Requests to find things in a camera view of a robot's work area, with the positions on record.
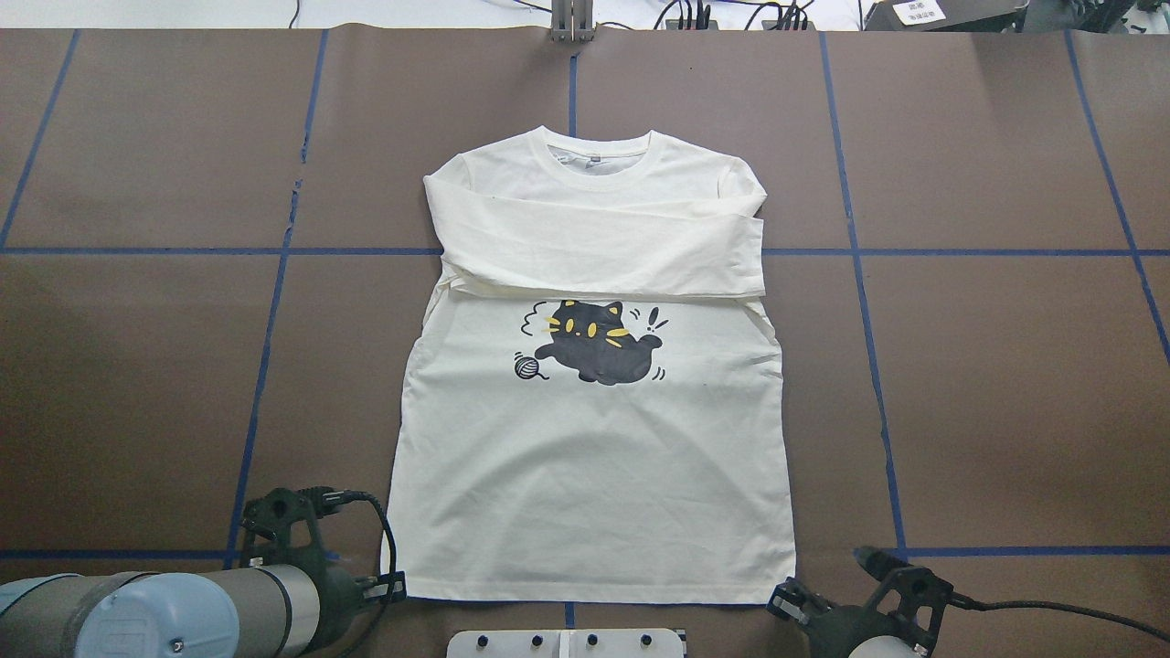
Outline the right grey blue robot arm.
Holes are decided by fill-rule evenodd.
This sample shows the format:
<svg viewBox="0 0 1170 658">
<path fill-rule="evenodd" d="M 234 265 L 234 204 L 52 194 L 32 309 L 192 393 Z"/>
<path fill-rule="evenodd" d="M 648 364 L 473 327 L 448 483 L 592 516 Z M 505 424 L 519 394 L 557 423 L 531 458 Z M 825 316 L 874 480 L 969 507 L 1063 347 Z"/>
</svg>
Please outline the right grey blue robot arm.
<svg viewBox="0 0 1170 658">
<path fill-rule="evenodd" d="M 787 578 L 769 596 L 768 612 L 801 629 L 811 657 L 931 657 L 952 583 L 880 548 L 861 546 L 854 558 L 878 580 L 863 604 L 837 604 Z"/>
</svg>

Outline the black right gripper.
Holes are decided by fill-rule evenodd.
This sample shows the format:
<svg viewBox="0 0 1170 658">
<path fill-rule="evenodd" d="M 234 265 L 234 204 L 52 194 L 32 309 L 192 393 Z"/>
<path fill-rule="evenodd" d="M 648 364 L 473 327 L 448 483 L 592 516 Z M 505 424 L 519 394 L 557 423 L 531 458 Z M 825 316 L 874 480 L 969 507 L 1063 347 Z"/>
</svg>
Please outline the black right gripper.
<svg viewBox="0 0 1170 658">
<path fill-rule="evenodd" d="M 803 626 L 811 657 L 932 657 L 952 583 L 875 547 L 854 549 L 854 558 L 878 580 L 863 604 L 823 603 L 801 580 L 787 578 L 773 588 L 766 611 Z"/>
</svg>

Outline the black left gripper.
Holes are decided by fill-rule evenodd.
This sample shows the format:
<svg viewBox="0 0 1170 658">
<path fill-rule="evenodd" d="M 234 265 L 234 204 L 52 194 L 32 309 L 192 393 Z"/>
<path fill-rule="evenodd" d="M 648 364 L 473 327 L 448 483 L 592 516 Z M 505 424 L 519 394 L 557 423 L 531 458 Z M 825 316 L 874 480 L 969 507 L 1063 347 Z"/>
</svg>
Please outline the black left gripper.
<svg viewBox="0 0 1170 658">
<path fill-rule="evenodd" d="M 338 558 L 330 557 L 319 522 L 340 512 L 343 505 L 367 499 L 362 491 L 336 491 L 333 487 L 309 487 L 288 491 L 277 487 L 247 503 L 239 520 L 243 546 L 239 566 L 292 566 L 322 584 L 326 580 L 362 584 L 365 604 L 393 604 L 407 598 L 402 571 L 355 578 Z"/>
</svg>

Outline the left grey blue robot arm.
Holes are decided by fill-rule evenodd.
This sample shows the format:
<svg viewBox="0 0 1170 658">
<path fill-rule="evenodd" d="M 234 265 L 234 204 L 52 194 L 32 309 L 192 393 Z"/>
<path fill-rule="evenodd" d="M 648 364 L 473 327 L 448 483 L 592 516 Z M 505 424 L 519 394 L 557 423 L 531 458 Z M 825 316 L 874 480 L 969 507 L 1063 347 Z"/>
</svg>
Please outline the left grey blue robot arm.
<svg viewBox="0 0 1170 658">
<path fill-rule="evenodd" d="M 388 566 L 356 578 L 326 556 L 319 525 L 371 503 Z M 5 657 L 304 657 L 347 635 L 356 617 L 407 596 L 383 503 L 367 492 L 276 488 L 245 505 L 234 569 L 61 573 L 4 584 Z"/>
</svg>

